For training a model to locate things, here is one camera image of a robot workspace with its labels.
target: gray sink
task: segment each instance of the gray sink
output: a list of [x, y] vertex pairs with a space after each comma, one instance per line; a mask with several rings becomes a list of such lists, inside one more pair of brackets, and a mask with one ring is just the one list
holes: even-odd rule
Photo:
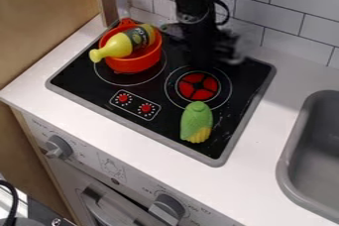
[[290, 200], [339, 223], [338, 91], [319, 91], [306, 99], [276, 174]]

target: control knob graphic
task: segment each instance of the control knob graphic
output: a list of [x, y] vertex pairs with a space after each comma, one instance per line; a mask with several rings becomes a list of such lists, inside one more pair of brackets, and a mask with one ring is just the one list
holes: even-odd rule
[[127, 106], [130, 103], [132, 103], [133, 97], [128, 94], [128, 93], [120, 93], [116, 98], [115, 98], [115, 103], [116, 104], [121, 104], [122, 106]]
[[139, 106], [138, 113], [139, 114], [145, 114], [145, 116], [151, 116], [155, 114], [156, 108], [151, 103], [143, 103]]
[[73, 154], [73, 148], [63, 138], [52, 135], [46, 142], [48, 152], [46, 157], [49, 159], [62, 159], [65, 160]]
[[176, 226], [185, 212], [184, 207], [167, 194], [160, 194], [149, 211], [170, 226]]

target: orange pot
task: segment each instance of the orange pot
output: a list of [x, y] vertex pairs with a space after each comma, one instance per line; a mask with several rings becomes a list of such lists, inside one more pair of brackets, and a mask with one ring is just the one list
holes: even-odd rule
[[[123, 19], [117, 28], [107, 32], [99, 42], [99, 48], [103, 48], [107, 41], [114, 35], [137, 27], [138, 25], [133, 22], [131, 19]], [[146, 48], [139, 49], [133, 52], [131, 55], [126, 57], [106, 57], [105, 61], [109, 67], [114, 71], [123, 72], [123, 73], [135, 73], [144, 71], [153, 65], [155, 65], [162, 56], [162, 35], [156, 31], [156, 40], [155, 42]]]

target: oven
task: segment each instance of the oven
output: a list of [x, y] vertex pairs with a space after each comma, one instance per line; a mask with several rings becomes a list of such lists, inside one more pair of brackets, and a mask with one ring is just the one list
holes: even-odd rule
[[242, 226], [41, 119], [24, 118], [82, 226]]

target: black cable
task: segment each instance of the black cable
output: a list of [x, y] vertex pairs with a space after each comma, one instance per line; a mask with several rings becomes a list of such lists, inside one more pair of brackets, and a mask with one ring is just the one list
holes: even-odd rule
[[230, 20], [231, 18], [231, 12], [230, 12], [230, 9], [228, 8], [228, 6], [222, 2], [221, 0], [214, 0], [214, 3], [216, 3], [217, 5], [221, 6], [222, 8], [225, 9], [226, 11], [226, 17], [223, 21], [217, 23], [217, 25], [225, 25], [228, 23], [228, 21]]
[[14, 186], [12, 184], [10, 184], [7, 181], [4, 180], [0, 180], [0, 185], [3, 185], [5, 187], [7, 187], [12, 196], [13, 196], [13, 202], [12, 202], [12, 207], [11, 210], [9, 212], [9, 215], [4, 223], [3, 226], [14, 226], [14, 223], [16, 221], [15, 215], [17, 214], [17, 209], [18, 209], [18, 203], [19, 203], [19, 196], [18, 196], [18, 192], [17, 190], [14, 188]]

